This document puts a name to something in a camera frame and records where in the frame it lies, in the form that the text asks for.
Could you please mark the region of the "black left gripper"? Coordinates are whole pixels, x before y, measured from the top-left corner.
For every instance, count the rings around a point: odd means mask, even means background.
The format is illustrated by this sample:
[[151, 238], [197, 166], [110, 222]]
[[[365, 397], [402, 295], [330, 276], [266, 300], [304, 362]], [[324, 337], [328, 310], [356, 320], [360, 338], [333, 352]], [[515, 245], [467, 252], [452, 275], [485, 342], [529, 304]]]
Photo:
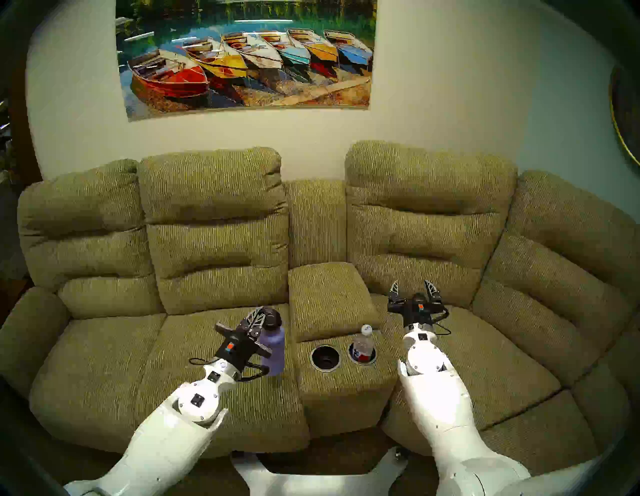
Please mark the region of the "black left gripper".
[[216, 351], [216, 359], [226, 360], [242, 373], [246, 367], [261, 370], [261, 365], [252, 363], [251, 357], [256, 353], [264, 359], [270, 359], [273, 351], [251, 337], [260, 337], [266, 318], [266, 308], [257, 307], [252, 310], [234, 328], [222, 322], [216, 322], [215, 330], [223, 336], [223, 342]]

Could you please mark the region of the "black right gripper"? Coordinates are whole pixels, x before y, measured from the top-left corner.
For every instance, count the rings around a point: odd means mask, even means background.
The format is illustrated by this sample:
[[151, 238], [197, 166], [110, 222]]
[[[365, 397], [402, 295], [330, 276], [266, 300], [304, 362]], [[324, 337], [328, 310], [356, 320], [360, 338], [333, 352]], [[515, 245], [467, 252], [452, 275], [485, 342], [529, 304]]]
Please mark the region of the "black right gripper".
[[410, 298], [399, 296], [399, 280], [394, 280], [390, 290], [387, 311], [402, 316], [403, 327], [433, 325], [448, 317], [448, 309], [442, 303], [440, 291], [429, 280], [424, 280], [427, 293], [414, 294]]

